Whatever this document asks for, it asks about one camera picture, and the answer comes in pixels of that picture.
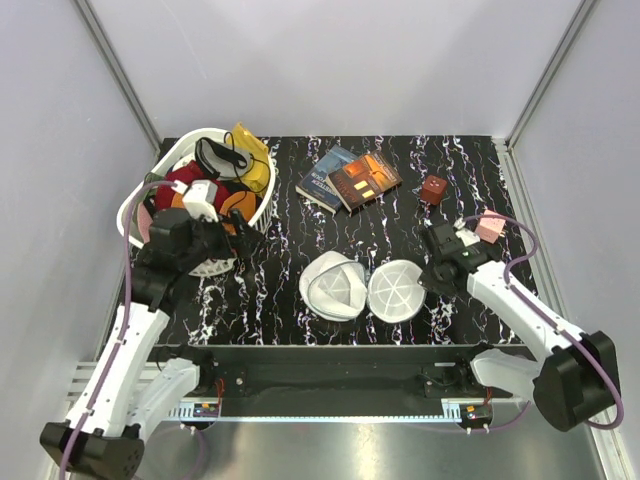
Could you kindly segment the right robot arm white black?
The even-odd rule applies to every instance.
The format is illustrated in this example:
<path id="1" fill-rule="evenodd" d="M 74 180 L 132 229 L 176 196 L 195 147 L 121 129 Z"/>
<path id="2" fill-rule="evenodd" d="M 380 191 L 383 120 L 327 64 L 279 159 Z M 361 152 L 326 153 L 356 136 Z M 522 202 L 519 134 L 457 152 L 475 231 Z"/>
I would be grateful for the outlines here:
<path id="1" fill-rule="evenodd" d="M 509 355 L 479 344 L 454 371 L 454 384 L 466 396 L 497 388 L 533 404 L 555 429 L 567 432 L 579 424 L 591 427 L 609 408 L 624 418 L 616 348 L 601 331 L 592 334 L 565 320 L 512 275 L 515 260 L 502 261 L 499 248 L 472 232 L 467 221 L 441 222 L 423 232 L 428 262 L 420 285 L 429 292 L 468 293 L 496 314 L 532 354 Z"/>

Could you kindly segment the white mesh laundry bag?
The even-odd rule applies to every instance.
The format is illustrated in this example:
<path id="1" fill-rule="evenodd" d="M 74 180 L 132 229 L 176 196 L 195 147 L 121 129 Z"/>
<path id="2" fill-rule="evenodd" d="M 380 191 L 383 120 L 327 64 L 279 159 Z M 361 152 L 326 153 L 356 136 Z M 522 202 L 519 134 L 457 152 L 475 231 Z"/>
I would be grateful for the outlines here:
<path id="1" fill-rule="evenodd" d="M 392 260 L 370 272 L 361 263 L 328 251 L 301 273 L 298 287 L 307 307 L 333 322 L 356 319 L 369 310 L 397 324 L 414 318 L 426 297 L 419 284 L 422 269 L 409 260 Z"/>

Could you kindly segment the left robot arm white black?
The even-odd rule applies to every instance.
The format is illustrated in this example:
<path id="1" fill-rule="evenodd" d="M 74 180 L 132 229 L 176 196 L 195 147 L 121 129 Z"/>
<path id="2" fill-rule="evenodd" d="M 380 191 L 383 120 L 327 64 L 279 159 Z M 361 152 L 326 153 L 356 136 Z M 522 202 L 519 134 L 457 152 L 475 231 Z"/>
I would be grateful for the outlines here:
<path id="1" fill-rule="evenodd" d="M 169 410 L 188 394 L 220 387 L 212 354 L 174 350 L 142 392 L 141 373 L 181 297 L 180 283 L 206 260 L 250 260 L 263 234 L 234 209 L 219 220 L 178 208 L 155 214 L 150 239 L 125 273 L 124 303 L 80 397 L 62 422 L 48 422 L 40 444 L 59 474 L 131 479 L 145 444 Z"/>

